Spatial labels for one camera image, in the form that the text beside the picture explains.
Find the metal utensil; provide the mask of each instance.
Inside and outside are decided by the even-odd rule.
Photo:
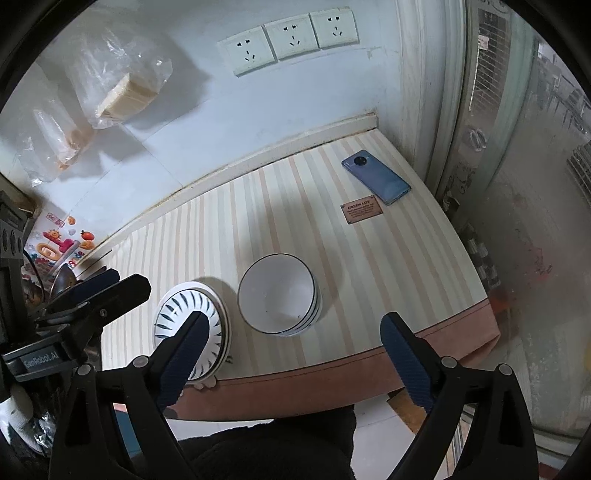
[[[62,265],[57,272],[56,279],[51,286],[49,292],[49,299],[54,299],[61,292],[70,288],[72,285],[76,285],[76,276],[68,265]]]

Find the stacked plates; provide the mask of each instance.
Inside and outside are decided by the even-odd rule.
[[[299,335],[322,313],[318,282],[302,260],[273,254],[255,262],[242,277],[238,307],[255,330],[269,335]]]
[[[193,312],[203,312],[209,319],[209,339],[188,381],[203,382],[224,363],[232,336],[228,313],[220,297],[207,285],[186,282],[172,288],[160,300],[154,322],[154,346],[174,336]]]

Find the small plaque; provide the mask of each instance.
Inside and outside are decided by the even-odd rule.
[[[343,209],[345,219],[349,225],[383,213],[374,195],[345,203],[340,207]]]

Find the blue gripper pad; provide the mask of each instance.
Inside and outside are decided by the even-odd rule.
[[[204,313],[193,312],[178,332],[164,339],[156,349],[157,352],[161,347],[166,348],[166,342],[179,342],[160,375],[160,393],[156,405],[161,411],[177,402],[208,339],[209,319]]]
[[[115,285],[120,279],[119,272],[110,268],[100,275],[77,284],[72,290],[72,301],[75,305],[78,305],[103,290]]]
[[[417,338],[398,313],[388,313],[382,318],[379,334],[413,403],[429,413],[434,404],[431,377],[409,343],[416,342]]]

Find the bowl rim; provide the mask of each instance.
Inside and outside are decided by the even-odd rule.
[[[310,306],[308,307],[308,310],[306,311],[306,313],[304,315],[302,315],[301,319],[294,325],[289,327],[288,329],[285,330],[281,330],[279,332],[264,332],[263,330],[260,330],[258,328],[256,328],[254,325],[252,325],[247,319],[246,316],[244,315],[244,313],[242,312],[242,308],[240,306],[240,290],[242,289],[242,284],[244,282],[244,279],[246,278],[246,275],[248,274],[248,272],[250,271],[250,269],[252,267],[254,267],[257,263],[259,263],[261,260],[264,260],[268,257],[276,257],[278,255],[282,255],[284,257],[293,257],[295,258],[298,262],[300,262],[302,265],[305,266],[306,270],[308,271],[308,273],[310,274],[310,278],[312,279],[312,286],[314,287],[314,294],[312,295],[312,299],[310,300]],[[308,267],[308,265],[306,265],[306,262],[304,262],[301,258],[296,257],[295,255],[292,254],[286,254],[283,252],[276,252],[276,253],[272,253],[272,254],[268,254],[268,255],[264,255],[263,257],[259,258],[258,260],[256,260],[255,262],[252,263],[252,265],[250,267],[248,267],[246,269],[246,271],[244,272],[244,275],[242,276],[242,278],[240,279],[240,284],[238,285],[238,292],[236,294],[236,304],[238,304],[238,312],[240,313],[240,316],[242,317],[242,319],[244,320],[244,322],[253,330],[256,330],[259,333],[262,333],[264,335],[281,335],[282,333],[285,332],[289,332],[291,330],[293,330],[294,328],[296,328],[298,325],[300,325],[301,321],[306,318],[312,310],[314,310],[314,307],[316,306],[316,303],[318,302],[318,294],[316,293],[318,289],[318,285],[316,282],[316,278],[314,276],[314,274],[312,273],[312,270],[310,270],[310,267]]]
[[[312,312],[311,317],[308,318],[306,323],[300,325],[296,329],[293,329],[293,331],[285,332],[280,336],[283,338],[290,338],[290,337],[295,337],[295,336],[301,335],[302,333],[308,331],[309,328],[314,326],[316,324],[316,322],[318,322],[318,320],[320,320],[320,316],[322,315],[323,309],[324,309],[324,303],[322,301],[322,296],[320,295],[320,292],[319,292],[318,301],[316,303],[316,307],[314,308],[314,312]]]
[[[314,288],[314,306],[313,308],[304,315],[301,320],[298,322],[297,325],[293,326],[292,328],[285,330],[280,333],[268,333],[267,335],[277,335],[282,337],[291,336],[293,332],[297,332],[302,329],[303,326],[309,325],[311,320],[313,320],[318,315],[318,308],[322,304],[322,297],[320,295],[320,289]]]

